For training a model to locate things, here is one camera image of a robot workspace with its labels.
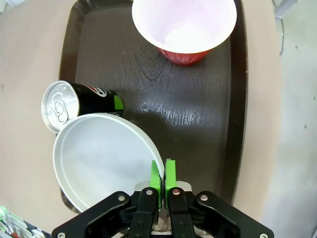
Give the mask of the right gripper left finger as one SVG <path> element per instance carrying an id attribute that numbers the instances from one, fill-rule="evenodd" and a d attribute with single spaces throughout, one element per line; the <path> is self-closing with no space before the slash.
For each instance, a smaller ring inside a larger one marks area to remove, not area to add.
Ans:
<path id="1" fill-rule="evenodd" d="M 129 238 L 149 238 L 162 206 L 161 177 L 155 162 L 150 181 L 132 195 L 117 191 L 65 222 L 52 232 L 54 238 L 111 238 L 128 230 Z"/>

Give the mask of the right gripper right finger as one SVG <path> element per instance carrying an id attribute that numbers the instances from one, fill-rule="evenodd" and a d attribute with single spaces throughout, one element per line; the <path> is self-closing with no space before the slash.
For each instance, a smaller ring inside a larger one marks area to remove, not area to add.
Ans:
<path id="1" fill-rule="evenodd" d="M 210 191 L 194 195 L 176 180 L 176 162 L 168 159 L 164 198 L 174 238 L 193 238 L 194 228 L 214 238 L 272 238 L 271 229 L 226 203 Z"/>

